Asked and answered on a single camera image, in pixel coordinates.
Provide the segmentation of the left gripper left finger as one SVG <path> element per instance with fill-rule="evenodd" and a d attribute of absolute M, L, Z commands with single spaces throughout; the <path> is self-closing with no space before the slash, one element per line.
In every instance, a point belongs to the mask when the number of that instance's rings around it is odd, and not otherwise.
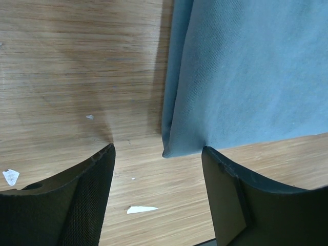
<path fill-rule="evenodd" d="M 21 190 L 1 191 L 1 245 L 98 245 L 115 147 Z"/>

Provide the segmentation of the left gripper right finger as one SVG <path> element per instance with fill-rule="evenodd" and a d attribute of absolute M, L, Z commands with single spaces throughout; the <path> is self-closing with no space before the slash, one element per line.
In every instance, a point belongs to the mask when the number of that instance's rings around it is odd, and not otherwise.
<path fill-rule="evenodd" d="M 218 245 L 327 245 L 327 187 L 277 182 L 211 147 L 201 160 Z"/>

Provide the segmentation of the blue-grey t shirt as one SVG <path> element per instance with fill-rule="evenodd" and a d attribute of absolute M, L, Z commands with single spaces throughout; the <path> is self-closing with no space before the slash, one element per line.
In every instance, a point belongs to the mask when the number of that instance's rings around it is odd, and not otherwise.
<path fill-rule="evenodd" d="M 175 1 L 163 157 L 327 132 L 327 1 Z"/>

